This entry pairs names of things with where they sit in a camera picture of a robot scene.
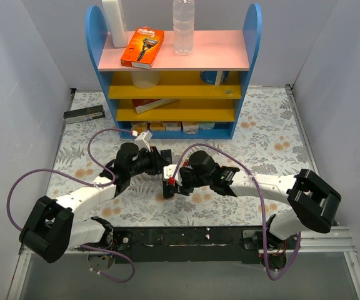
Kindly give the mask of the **black tv remote control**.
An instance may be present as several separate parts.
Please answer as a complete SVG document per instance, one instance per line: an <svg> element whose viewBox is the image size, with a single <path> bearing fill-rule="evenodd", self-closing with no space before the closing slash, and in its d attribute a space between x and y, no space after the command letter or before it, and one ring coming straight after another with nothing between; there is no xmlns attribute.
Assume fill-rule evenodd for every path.
<svg viewBox="0 0 360 300"><path fill-rule="evenodd" d="M167 162L167 166L173 163L172 151L170 149L161 150L161 157Z"/></svg>

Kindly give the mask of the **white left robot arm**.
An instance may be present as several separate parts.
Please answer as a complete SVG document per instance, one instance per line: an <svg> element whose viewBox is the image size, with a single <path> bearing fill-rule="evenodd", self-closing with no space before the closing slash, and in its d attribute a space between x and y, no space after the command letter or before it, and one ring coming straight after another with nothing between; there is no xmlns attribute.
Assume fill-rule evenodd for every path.
<svg viewBox="0 0 360 300"><path fill-rule="evenodd" d="M69 248L87 245L111 249L114 244L111 223L97 216L85 221L80 218L123 193L134 176L160 175L171 163L171 150L140 149L131 142L122 144L115 159L106 164L90 186L56 199L39 198L21 230L19 241L48 263L57 261Z"/></svg>

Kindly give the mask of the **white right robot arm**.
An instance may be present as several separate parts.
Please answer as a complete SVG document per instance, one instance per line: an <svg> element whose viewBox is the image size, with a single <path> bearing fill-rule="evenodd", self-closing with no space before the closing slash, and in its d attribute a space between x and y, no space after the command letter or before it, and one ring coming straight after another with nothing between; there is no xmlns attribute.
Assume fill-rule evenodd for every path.
<svg viewBox="0 0 360 300"><path fill-rule="evenodd" d="M290 209L266 219L262 242L277 248L302 231L330 232L341 195L315 172L302 169L296 175L250 175L241 167L221 166L205 151L197 151L178 167L163 168L164 197L188 196L207 186L222 196L251 196L290 205Z"/></svg>

